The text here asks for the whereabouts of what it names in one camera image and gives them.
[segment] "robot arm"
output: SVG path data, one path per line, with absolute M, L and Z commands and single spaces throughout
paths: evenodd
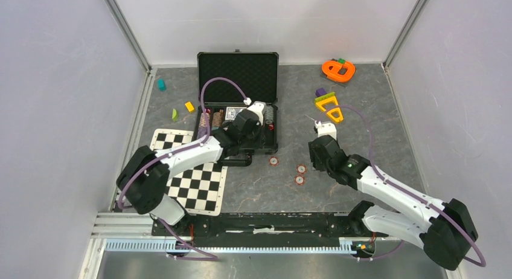
M 420 248 L 438 265 L 455 270 L 470 249 L 464 237 L 428 205 L 435 205 L 457 222 L 476 241 L 478 234 L 466 206 L 456 199 L 448 204 L 390 177 L 376 167 L 386 181 L 427 200 L 425 205 L 379 178 L 369 160 L 360 155 L 347 156 L 336 141 L 332 123 L 317 123 L 317 139 L 309 142 L 313 167 L 342 185 L 376 197 L 399 213 L 386 211 L 363 201 L 349 214 L 354 229 L 384 233 L 410 242 Z
M 134 180 L 126 191 L 126 198 L 137 213 L 151 213 L 170 225 L 176 224 L 185 216 L 185 210 L 165 193 L 167 181 L 197 165 L 237 155 L 241 146 L 252 142 L 260 133 L 265 110 L 264 103 L 254 102 L 242 110 L 232 123 L 212 131 L 204 143 L 199 138 L 177 148 L 155 152 L 147 146 L 140 147 L 119 175 L 117 186 L 122 190 L 135 173 L 150 161 L 166 156 Z

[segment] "stack of poker chips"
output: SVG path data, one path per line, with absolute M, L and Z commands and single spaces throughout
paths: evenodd
M 211 121 L 211 130 L 218 129 L 224 121 L 224 110 L 213 113 L 213 119 Z
M 208 133 L 208 128 L 206 126 L 206 121 L 210 121 L 210 113 L 211 109 L 206 109 L 206 113 L 201 114 L 201 118 L 199 120 L 199 128 L 197 128 L 197 137 L 203 137 Z
M 274 109 L 272 107 L 267 107 L 267 110 L 265 111 L 265 124 L 270 125 L 274 122 Z

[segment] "deck of cards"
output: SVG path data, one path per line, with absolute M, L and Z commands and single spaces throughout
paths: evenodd
M 226 107 L 226 117 L 224 120 L 235 120 L 235 117 L 247 107 Z

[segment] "poker chip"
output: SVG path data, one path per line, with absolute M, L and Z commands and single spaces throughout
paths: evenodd
M 307 167 L 304 164 L 299 164 L 297 165 L 297 171 L 303 175 L 306 173 Z
M 272 166 L 276 166 L 279 164 L 279 159 L 277 159 L 277 157 L 273 156 L 269 159 L 269 163 L 272 165 Z
M 302 175 L 298 175 L 295 177 L 295 183 L 297 185 L 304 185 L 305 182 L 306 182 L 306 179 Z

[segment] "case lid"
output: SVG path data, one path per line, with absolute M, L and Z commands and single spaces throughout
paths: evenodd
M 199 53 L 199 93 L 215 77 L 234 81 L 252 101 L 277 102 L 277 53 Z M 215 81 L 205 92 L 205 103 L 242 103 L 238 90 L 224 81 Z

